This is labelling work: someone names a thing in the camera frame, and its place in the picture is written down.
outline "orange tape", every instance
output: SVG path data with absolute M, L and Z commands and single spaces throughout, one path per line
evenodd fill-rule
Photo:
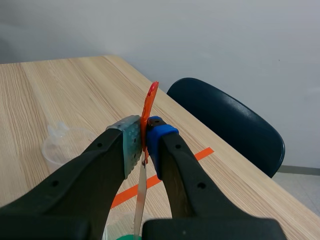
M 213 151 L 211 149 L 211 147 L 207 147 L 206 149 L 196 153 L 194 156 L 195 158 L 200 161 L 201 159 L 204 159 L 205 157 L 209 156 L 210 154 L 213 154 L 215 151 Z M 154 175 L 152 177 L 149 177 L 146 180 L 146 188 L 151 188 L 154 185 L 157 185 L 158 183 L 160 183 L 161 180 L 157 177 L 157 175 Z M 138 194 L 138 185 L 134 185 L 130 188 L 128 188 L 127 190 L 124 190 L 123 192 L 120 192 L 119 194 L 117 194 L 113 200 L 113 203 L 111 205 L 111 208 L 114 208 L 122 203 L 124 203 L 125 201 L 133 198 L 134 196 L 136 196 Z

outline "plastic cup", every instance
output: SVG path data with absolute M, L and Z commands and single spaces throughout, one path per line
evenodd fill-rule
M 142 216 L 140 236 L 142 235 L 143 224 L 153 219 L 151 215 L 144 212 Z M 106 221 L 106 227 L 103 233 L 103 240 L 134 240 L 134 220 L 135 212 L 122 212 L 118 210 L 111 210 Z
M 58 122 L 57 129 L 48 125 L 49 136 L 42 145 L 50 173 L 79 156 L 97 138 L 93 132 L 80 127 L 67 127 Z

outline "table surface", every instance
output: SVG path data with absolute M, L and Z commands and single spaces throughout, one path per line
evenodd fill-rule
M 151 85 L 117 56 L 0 64 L 0 83 L 0 206 L 49 175 L 41 153 L 47 125 L 63 121 L 98 135 L 126 116 L 140 115 Z M 288 239 L 320 238 L 318 216 L 161 90 L 151 115 L 177 127 L 193 153 L 214 150 L 200 164 L 239 208 L 278 220 Z M 148 164 L 148 177 L 154 174 Z M 119 192 L 136 185 L 138 177 L 136 167 Z M 133 197 L 115 209 L 133 211 L 135 205 Z M 148 189 L 145 211 L 154 217 L 171 216 L 162 182 Z

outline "metal blade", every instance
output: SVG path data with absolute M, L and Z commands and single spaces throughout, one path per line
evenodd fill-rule
M 146 168 L 146 155 L 144 160 L 141 161 L 139 184 L 138 184 L 138 195 L 136 198 L 135 213 L 134 213 L 134 240 L 139 239 L 142 216 L 144 214 L 144 207 L 146 202 L 147 194 L 147 168 Z

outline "green object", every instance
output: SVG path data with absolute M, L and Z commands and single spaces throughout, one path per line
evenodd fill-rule
M 130 234 L 130 235 L 121 236 L 117 240 L 132 240 L 132 239 L 135 239 L 135 236 L 133 234 Z

